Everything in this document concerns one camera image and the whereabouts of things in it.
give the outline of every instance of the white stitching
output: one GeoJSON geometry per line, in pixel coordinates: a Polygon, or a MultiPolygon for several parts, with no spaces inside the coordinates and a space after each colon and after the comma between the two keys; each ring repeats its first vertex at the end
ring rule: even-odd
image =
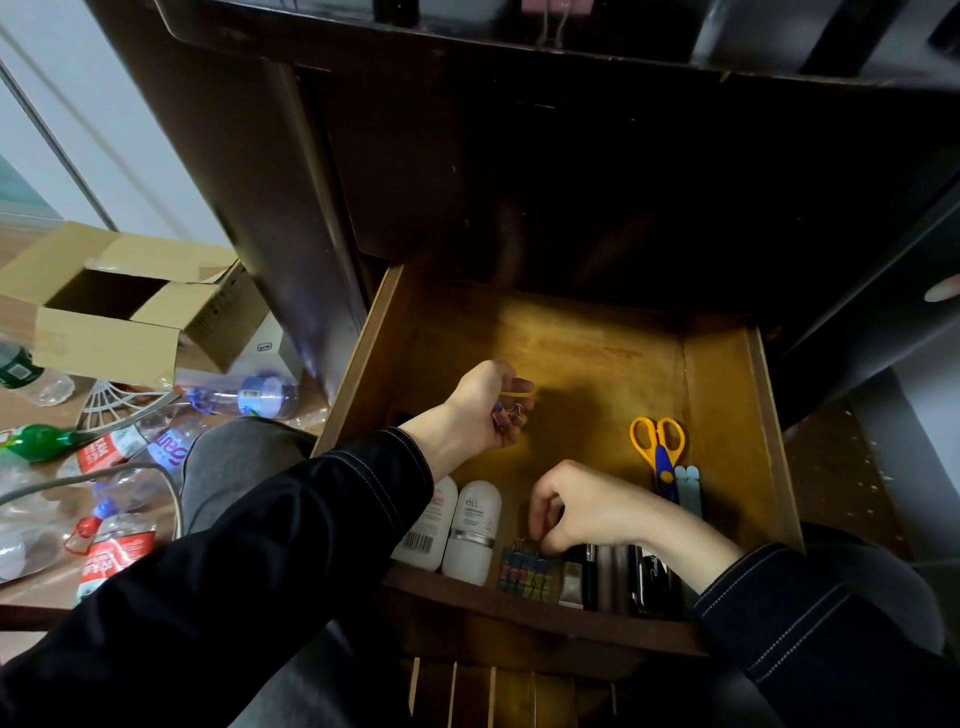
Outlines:
{"type": "Polygon", "coordinates": [[[407,441],[406,441],[404,438],[402,438],[402,437],[400,437],[399,435],[397,435],[397,434],[394,432],[394,430],[393,430],[392,427],[388,427],[388,428],[387,428],[386,430],[384,430],[384,431],[385,431],[385,432],[389,432],[391,435],[393,435],[394,437],[396,437],[396,438],[403,444],[403,446],[404,446],[405,448],[407,448],[407,452],[410,453],[410,457],[412,457],[412,458],[414,459],[414,462],[417,463],[417,469],[420,471],[420,474],[423,476],[423,483],[424,483],[425,485],[427,485],[427,486],[431,486],[431,487],[432,487],[432,486],[433,486],[433,474],[432,474],[432,473],[427,473],[427,472],[423,469],[423,465],[422,465],[422,463],[421,463],[422,460],[426,460],[426,458],[423,457],[423,453],[421,452],[421,453],[420,453],[420,458],[418,458],[418,457],[414,454],[414,452],[410,449],[410,445],[407,443],[407,441]]]}
{"type": "Polygon", "coordinates": [[[398,510],[396,510],[396,504],[395,504],[395,503],[393,502],[393,500],[390,498],[390,494],[387,492],[387,489],[383,487],[383,483],[380,482],[380,479],[376,476],[376,473],[373,472],[373,470],[371,469],[371,467],[370,467],[369,465],[367,465],[367,463],[365,463],[365,462],[364,462],[363,460],[361,460],[359,457],[357,457],[356,455],[354,455],[352,452],[348,452],[348,451],[342,449],[342,450],[337,450],[337,454],[339,454],[339,455],[349,455],[351,458],[353,458],[353,459],[356,460],[358,463],[360,463],[360,465],[362,465],[362,466],[364,467],[364,469],[365,469],[370,475],[373,476],[374,482],[380,487],[380,493],[382,493],[382,494],[383,494],[383,497],[387,499],[387,502],[388,502],[388,503],[390,503],[390,507],[394,509],[394,513],[396,514],[396,520],[397,520],[397,522],[403,523],[403,518],[400,517],[400,512],[399,512],[398,510]]]}
{"type": "Polygon", "coordinates": [[[380,503],[380,507],[383,509],[383,515],[387,517],[387,521],[391,523],[391,526],[394,527],[394,533],[396,533],[397,524],[394,523],[394,520],[390,516],[390,511],[387,510],[387,506],[383,504],[383,500],[380,499],[380,496],[376,494],[376,490],[373,489],[373,486],[371,485],[369,480],[360,471],[358,471],[356,468],[350,465],[350,462],[348,460],[344,460],[342,457],[340,457],[339,452],[328,452],[326,454],[326,457],[332,457],[339,460],[340,462],[342,462],[344,465],[346,465],[348,468],[350,468],[352,471],[354,471],[360,476],[360,479],[367,484],[368,488],[370,488],[370,492],[373,493],[373,497],[375,497],[377,501],[380,503]]]}
{"type": "Polygon", "coordinates": [[[810,612],[812,612],[814,609],[816,609],[818,606],[820,606],[821,603],[823,603],[824,599],[826,599],[828,596],[830,596],[831,594],[833,594],[834,592],[836,592],[836,591],[837,591],[838,589],[840,589],[840,587],[842,587],[842,586],[843,586],[843,584],[837,584],[837,585],[835,585],[832,589],[829,589],[826,594],[824,594],[824,595],[821,596],[819,599],[817,599],[815,602],[813,602],[813,604],[810,605],[810,608],[809,608],[808,610],[806,610],[803,614],[801,614],[799,617],[797,617],[797,620],[796,620],[793,624],[791,624],[789,627],[787,627],[786,631],[785,631],[782,635],[780,635],[779,637],[777,637],[777,640],[776,640],[773,644],[771,644],[769,647],[767,647],[766,651],[765,651],[762,655],[760,655],[758,658],[756,658],[756,662],[755,662],[755,663],[753,663],[752,665],[750,665],[749,667],[747,667],[747,670],[752,670],[754,667],[756,667],[756,666],[759,665],[761,662],[763,662],[763,658],[770,654],[770,650],[772,650],[774,647],[776,647],[776,646],[780,643],[780,640],[782,640],[784,637],[786,637],[788,634],[790,634],[790,632],[793,630],[794,627],[796,627],[798,624],[800,624],[804,619],[806,619],[807,615],[809,615],[810,612]]]}
{"type": "MultiPolygon", "coordinates": [[[[747,556],[747,558],[755,557],[755,556],[756,556],[757,554],[759,554],[764,548],[766,548],[766,547],[768,547],[768,546],[783,546],[783,544],[778,544],[776,541],[771,541],[771,542],[769,542],[769,543],[767,543],[767,544],[764,544],[764,545],[761,546],[760,548],[755,548],[753,551],[750,552],[750,554],[747,556]]],[[[710,585],[707,587],[707,590],[706,590],[705,592],[703,592],[703,593],[700,595],[700,598],[697,599],[696,603],[694,603],[693,608],[696,609],[697,606],[699,606],[700,602],[702,602],[705,598],[707,598],[707,595],[708,595],[710,592],[713,591],[713,587],[715,587],[715,586],[716,586],[717,584],[719,584],[721,581],[722,581],[722,579],[716,579],[712,584],[710,584],[710,585]]]]}
{"type": "Polygon", "coordinates": [[[809,637],[811,634],[813,634],[813,632],[817,629],[817,627],[819,627],[821,624],[823,624],[825,621],[827,621],[827,618],[828,618],[831,614],[833,614],[834,612],[836,612],[837,609],[840,607],[840,605],[843,604],[845,601],[847,601],[847,599],[849,599],[851,596],[852,596],[852,594],[849,593],[849,592],[847,592],[846,594],[844,594],[843,598],[840,599],[840,601],[838,601],[836,604],[834,604],[832,607],[830,607],[830,610],[829,610],[825,615],[823,615],[822,617],[820,617],[819,619],[817,619],[817,623],[814,624],[812,627],[810,627],[810,628],[806,631],[806,634],[804,634],[801,638],[799,638],[799,639],[797,640],[797,643],[794,644],[792,647],[790,647],[790,649],[788,649],[786,652],[784,652],[784,653],[783,653],[783,657],[781,657],[779,660],[777,660],[777,661],[774,663],[774,666],[773,666],[773,667],[771,667],[771,668],[768,669],[766,672],[764,672],[760,677],[758,677],[758,678],[754,681],[754,683],[755,683],[755,684],[761,683],[761,682],[763,682],[764,680],[766,680],[768,677],[770,677],[770,674],[771,674],[775,669],[777,669],[777,668],[780,666],[780,664],[781,664],[784,660],[786,660],[786,659],[791,655],[791,653],[792,653],[795,649],[797,649],[797,647],[799,647],[799,646],[801,645],[801,643],[802,643],[807,637],[809,637]]]}
{"type": "Polygon", "coordinates": [[[751,571],[753,571],[754,569],[756,569],[756,567],[758,567],[760,564],[762,564],[762,563],[763,563],[764,561],[766,561],[767,559],[776,556],[778,553],[783,553],[783,552],[786,551],[786,550],[788,550],[788,549],[787,549],[786,546],[784,546],[783,548],[778,549],[778,550],[774,551],[773,553],[768,553],[766,556],[764,556],[762,559],[760,559],[759,561],[757,561],[757,562],[756,562],[753,566],[751,566],[749,569],[747,569],[746,571],[744,571],[743,573],[741,573],[739,576],[737,576],[736,579],[733,580],[733,583],[732,583],[729,587],[727,587],[727,589],[725,589],[722,594],[720,594],[716,599],[714,599],[714,600],[713,600],[713,603],[710,604],[710,605],[707,607],[707,609],[704,610],[703,614],[700,615],[700,618],[702,619],[702,618],[706,617],[706,616],[707,616],[707,612],[709,612],[711,609],[713,609],[713,607],[715,607],[715,606],[720,602],[720,600],[721,600],[724,596],[726,596],[727,593],[728,593],[733,587],[735,587],[735,586],[740,582],[740,579],[742,579],[742,578],[743,578],[744,576],[746,576],[748,573],[750,573],[751,571]]]}

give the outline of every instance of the cable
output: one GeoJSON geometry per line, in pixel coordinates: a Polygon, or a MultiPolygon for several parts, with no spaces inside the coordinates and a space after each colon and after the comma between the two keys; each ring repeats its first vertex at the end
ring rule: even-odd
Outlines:
{"type": "Polygon", "coordinates": [[[170,491],[170,497],[174,501],[174,510],[177,518],[177,525],[174,527],[174,538],[178,539],[183,535],[183,505],[180,503],[180,496],[177,493],[177,484],[174,483],[173,477],[171,477],[171,475],[157,463],[127,463],[126,465],[117,465],[113,468],[103,468],[100,471],[93,471],[92,473],[73,475],[72,477],[59,477],[56,480],[48,480],[45,483],[28,485],[26,488],[10,491],[5,495],[0,496],[0,507],[7,505],[7,503],[11,502],[12,500],[17,500],[18,498],[24,496],[31,496],[34,493],[42,493],[43,491],[49,491],[53,488],[60,488],[64,485],[77,485],[78,483],[86,483],[89,480],[99,480],[104,477],[113,477],[114,475],[124,473],[125,471],[138,470],[152,470],[163,475],[163,482],[167,484],[167,489],[170,491]]]}

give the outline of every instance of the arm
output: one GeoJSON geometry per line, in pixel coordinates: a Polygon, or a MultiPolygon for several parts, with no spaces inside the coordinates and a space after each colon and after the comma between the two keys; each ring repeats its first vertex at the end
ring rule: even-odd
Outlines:
{"type": "Polygon", "coordinates": [[[434,482],[488,447],[503,363],[443,405],[264,481],[208,530],[116,574],[0,672],[0,723],[55,725],[91,705],[228,725],[331,616],[368,596],[434,482]]]}
{"type": "Polygon", "coordinates": [[[547,552],[594,543],[657,554],[701,595],[697,615],[787,725],[956,722],[957,665],[786,546],[743,555],[679,506],[572,462],[535,485],[530,532],[547,552]]]}

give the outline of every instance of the gray pants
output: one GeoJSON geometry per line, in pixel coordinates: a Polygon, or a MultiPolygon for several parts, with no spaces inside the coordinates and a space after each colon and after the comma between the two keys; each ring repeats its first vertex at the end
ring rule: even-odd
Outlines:
{"type": "MultiPolygon", "coordinates": [[[[205,433],[184,466],[184,531],[209,528],[251,488],[309,457],[315,441],[299,430],[255,418],[205,433]]],[[[804,538],[811,559],[873,602],[913,642],[935,652],[943,648],[936,598],[909,566],[889,551],[832,528],[805,524],[804,538]]],[[[372,603],[352,609],[350,615],[332,620],[282,667],[233,725],[407,725],[410,714],[398,657],[396,637],[372,603]]],[[[781,725],[756,686],[733,667],[718,664],[703,690],[708,724],[781,725]]]]}
{"type": "MultiPolygon", "coordinates": [[[[204,433],[184,465],[184,532],[209,528],[254,486],[309,457],[315,442],[305,432],[255,418],[204,433]]],[[[282,667],[233,726],[408,724],[398,658],[396,637],[373,604],[351,609],[282,667]]]]}

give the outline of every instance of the green bottle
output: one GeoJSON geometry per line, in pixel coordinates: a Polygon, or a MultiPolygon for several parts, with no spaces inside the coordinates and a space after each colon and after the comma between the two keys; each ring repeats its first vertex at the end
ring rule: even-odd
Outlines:
{"type": "Polygon", "coordinates": [[[0,432],[0,448],[32,463],[52,460],[65,449],[81,445],[83,441],[79,432],[52,425],[26,425],[0,432]]]}

